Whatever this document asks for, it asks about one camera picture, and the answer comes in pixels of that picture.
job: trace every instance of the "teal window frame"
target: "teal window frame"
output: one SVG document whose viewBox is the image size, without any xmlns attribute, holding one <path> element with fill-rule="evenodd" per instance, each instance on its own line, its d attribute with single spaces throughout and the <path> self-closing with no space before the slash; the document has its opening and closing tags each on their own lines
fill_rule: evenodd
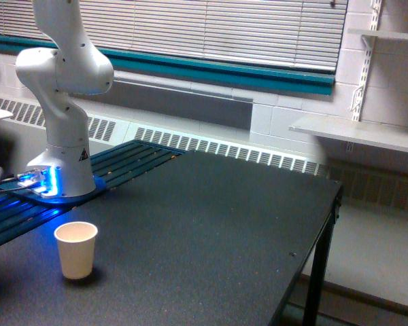
<svg viewBox="0 0 408 326">
<path fill-rule="evenodd" d="M 38 39 L 0 35 L 0 53 L 17 54 L 24 49 L 36 47 L 55 48 L 56 45 Z M 117 70 L 216 82 L 237 88 L 331 95 L 335 83 L 335 76 L 328 73 L 256 67 L 109 48 L 99 49 Z"/>
</svg>

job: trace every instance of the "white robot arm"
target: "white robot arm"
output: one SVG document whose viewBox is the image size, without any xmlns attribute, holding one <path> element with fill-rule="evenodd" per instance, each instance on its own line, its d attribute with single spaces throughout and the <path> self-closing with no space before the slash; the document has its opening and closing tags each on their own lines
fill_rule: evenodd
<svg viewBox="0 0 408 326">
<path fill-rule="evenodd" d="M 16 60 L 18 78 L 37 97 L 46 119 L 47 148 L 28 163 L 28 170 L 48 171 L 50 181 L 32 190 L 44 198 L 82 196 L 95 189 L 88 117 L 68 93 L 107 92 L 114 69 L 85 33 L 79 0 L 33 0 L 33 9 L 38 28 L 58 50 L 23 50 Z"/>
</svg>

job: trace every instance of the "table leg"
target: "table leg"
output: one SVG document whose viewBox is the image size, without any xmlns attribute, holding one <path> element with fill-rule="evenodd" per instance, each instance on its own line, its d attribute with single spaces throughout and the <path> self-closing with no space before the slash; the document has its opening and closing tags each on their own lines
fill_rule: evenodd
<svg viewBox="0 0 408 326">
<path fill-rule="evenodd" d="M 308 286 L 307 303 L 305 304 L 303 326 L 314 326 L 316 324 L 334 224 L 335 216 L 331 216 L 316 245 Z"/>
</svg>

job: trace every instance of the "window blinds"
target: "window blinds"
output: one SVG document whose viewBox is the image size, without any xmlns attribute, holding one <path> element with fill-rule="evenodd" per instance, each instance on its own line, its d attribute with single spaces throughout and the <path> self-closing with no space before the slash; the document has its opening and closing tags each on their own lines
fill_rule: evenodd
<svg viewBox="0 0 408 326">
<path fill-rule="evenodd" d="M 347 0 L 80 0 L 80 7 L 97 46 L 334 71 Z M 0 0 L 0 34 L 46 39 L 30 0 Z"/>
</svg>

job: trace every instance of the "table top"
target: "table top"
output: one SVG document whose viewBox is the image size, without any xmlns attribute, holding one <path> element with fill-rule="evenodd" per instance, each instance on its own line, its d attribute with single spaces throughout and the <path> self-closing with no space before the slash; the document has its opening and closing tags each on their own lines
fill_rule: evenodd
<svg viewBox="0 0 408 326">
<path fill-rule="evenodd" d="M 340 188 L 184 154 L 1 246 L 0 325 L 268 325 Z M 93 273 L 71 282 L 53 231 L 76 220 L 99 235 Z"/>
</svg>

